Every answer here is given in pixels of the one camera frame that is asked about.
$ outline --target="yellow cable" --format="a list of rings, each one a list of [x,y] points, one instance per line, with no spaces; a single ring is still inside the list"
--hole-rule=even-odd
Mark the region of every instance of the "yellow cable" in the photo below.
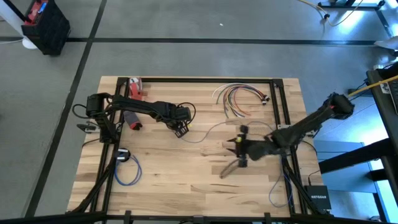
[[[306,0],[299,0],[300,2],[302,2],[302,3],[305,3],[305,4],[308,4],[308,5],[310,5],[310,6],[313,6],[313,7],[315,7],[315,8],[317,8],[317,9],[319,9],[319,10],[321,10],[321,11],[323,11],[325,14],[328,14],[328,12],[326,12],[324,9],[322,9],[322,7],[320,7],[319,5],[316,5],[316,4],[314,4],[314,3],[312,3],[312,2],[307,2]],[[338,25],[340,25],[342,22],[344,22],[360,5],[361,5],[361,3],[363,2],[363,0],[361,0],[360,2],[359,2],[359,4],[353,9],[353,11],[350,13],[350,14],[348,14],[348,16],[346,16],[342,21],[340,21],[339,23],[337,23],[337,24],[332,24],[332,23],[330,23],[330,21],[329,21],[329,17],[327,17],[326,18],[326,20],[328,21],[328,23],[329,23],[329,25],[330,26],[332,26],[332,27],[334,27],[334,26],[338,26]]]
[[[394,76],[394,77],[391,77],[391,78],[388,78],[388,79],[383,80],[383,81],[379,81],[379,82],[377,82],[377,83],[375,83],[375,84],[368,85],[368,86],[366,86],[366,87],[364,87],[364,88],[362,88],[362,89],[359,89],[359,90],[356,90],[356,91],[350,93],[350,94],[348,95],[348,97],[351,97],[351,96],[353,96],[353,95],[355,95],[355,94],[361,93],[362,91],[368,90],[368,89],[373,88],[373,87],[375,87],[375,86],[379,86],[379,85],[381,85],[381,84],[383,84],[383,83],[391,82],[391,81],[393,81],[393,80],[396,80],[397,78],[398,78],[398,75],[396,75],[396,76]]]

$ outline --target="white cable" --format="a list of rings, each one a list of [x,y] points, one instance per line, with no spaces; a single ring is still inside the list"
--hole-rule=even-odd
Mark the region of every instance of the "white cable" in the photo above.
[[[0,44],[11,44],[11,43],[20,42],[22,40],[23,40],[23,38],[21,40],[15,40],[15,41],[9,41],[9,42],[0,42]]]
[[[322,7],[320,7],[319,5],[316,5],[316,4],[312,3],[312,2],[308,2],[308,1],[305,1],[305,0],[299,0],[299,1],[302,2],[302,3],[308,4],[308,5],[310,5],[310,6],[313,6],[313,7],[315,7],[316,9],[321,10],[322,12],[325,13],[325,15],[326,15],[326,14],[329,15],[329,13],[326,12],[324,9],[322,9]],[[344,22],[347,18],[349,18],[349,16],[361,5],[362,2],[363,2],[363,0],[361,0],[361,1],[358,3],[358,5],[353,9],[353,11],[352,11],[351,13],[349,13],[348,16],[346,16],[346,17],[345,17],[342,21],[340,21],[339,23],[337,23],[337,24],[332,24],[332,23],[330,23],[329,17],[327,17],[326,20],[328,21],[328,23],[329,23],[330,26],[332,26],[332,27],[338,26],[338,25],[340,25],[342,22]]]
[[[246,84],[246,83],[227,83],[227,84],[224,84],[224,85],[218,87],[218,88],[213,92],[213,94],[211,95],[211,97],[213,98],[213,97],[214,97],[214,94],[217,92],[217,90],[219,90],[219,89],[222,88],[223,86],[236,85],[236,84],[250,86],[250,87],[252,87],[252,88],[255,88],[256,90],[259,90],[259,89],[257,89],[256,87],[254,87],[254,86],[252,86],[252,85],[248,85],[248,84]]]

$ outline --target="black bracket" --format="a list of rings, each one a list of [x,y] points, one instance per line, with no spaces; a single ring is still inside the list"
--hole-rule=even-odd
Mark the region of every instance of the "black bracket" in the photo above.
[[[275,84],[275,86],[276,86],[277,88],[283,88],[283,87],[284,87],[284,80],[283,80],[283,79],[281,79],[281,78],[274,78],[272,81],[274,82],[274,84]]]
[[[205,220],[205,217],[203,215],[194,215],[192,218],[192,223],[193,224],[206,224],[207,221]]]
[[[266,221],[262,224],[272,224],[271,214],[269,212],[264,213],[264,218],[266,219]]]
[[[118,81],[116,82],[116,87],[126,84],[126,83],[128,83],[128,81],[129,81],[129,78],[127,78],[127,77],[126,78],[119,77]]]
[[[126,212],[124,212],[123,224],[132,224],[133,223],[133,221],[130,222],[130,216],[131,216],[131,211],[126,210]]]

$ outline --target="white cable on floor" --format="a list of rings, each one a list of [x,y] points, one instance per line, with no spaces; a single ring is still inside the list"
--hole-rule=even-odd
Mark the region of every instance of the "white cable on floor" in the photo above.
[[[11,43],[20,42],[22,40],[23,40],[23,38],[21,40],[14,40],[14,41],[9,41],[9,42],[0,42],[0,44],[11,44]]]
[[[302,3],[308,4],[308,5],[310,5],[310,6],[313,6],[313,7],[315,7],[316,9],[319,9],[319,10],[321,10],[322,12],[324,12],[325,15],[330,16],[329,13],[326,12],[324,9],[322,9],[322,7],[320,7],[319,5],[316,5],[316,4],[312,3],[312,2],[307,2],[306,0],[299,0],[299,1],[302,2]],[[326,20],[328,21],[328,23],[329,23],[330,26],[332,26],[332,27],[338,26],[338,25],[340,25],[342,22],[344,22],[347,18],[349,18],[349,16],[361,5],[362,2],[363,2],[363,0],[361,0],[361,1],[359,2],[359,4],[353,9],[353,11],[352,11],[351,13],[349,13],[348,16],[346,16],[346,17],[345,17],[342,21],[340,21],[339,23],[337,23],[337,24],[332,24],[332,23],[329,21],[329,17],[326,17]]]

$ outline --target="blue cable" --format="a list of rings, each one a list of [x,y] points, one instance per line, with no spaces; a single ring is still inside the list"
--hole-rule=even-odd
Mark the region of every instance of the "blue cable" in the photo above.
[[[121,163],[120,161],[116,161],[116,166],[114,168],[114,177],[117,180],[117,182],[122,185],[122,186],[132,186],[136,183],[138,183],[139,179],[142,176],[142,169],[141,166],[139,165],[138,159],[135,156],[131,156],[130,159],[134,160],[134,162],[136,162],[136,164],[138,165],[138,169],[137,169],[137,174],[136,174],[136,178],[134,178],[134,180],[128,184],[125,184],[123,182],[121,182],[121,180],[118,177],[118,165]]]
[[[271,188],[271,190],[269,191],[269,194],[268,194],[269,202],[270,202],[274,207],[276,207],[276,208],[282,208],[282,207],[288,205],[289,202],[290,202],[290,200],[292,199],[292,196],[293,196],[292,184],[290,183],[290,180],[286,177],[286,175],[283,174],[284,177],[286,178],[286,180],[289,182],[289,186],[290,186],[290,196],[289,196],[289,199],[287,200],[287,203],[284,204],[284,205],[275,205],[275,204],[272,202],[272,200],[271,200],[272,191],[274,190],[276,184],[278,184],[280,177],[282,177],[282,174],[283,174],[283,171],[282,171],[282,169],[281,169],[278,179],[276,180],[274,186],[272,186],[272,188]]]

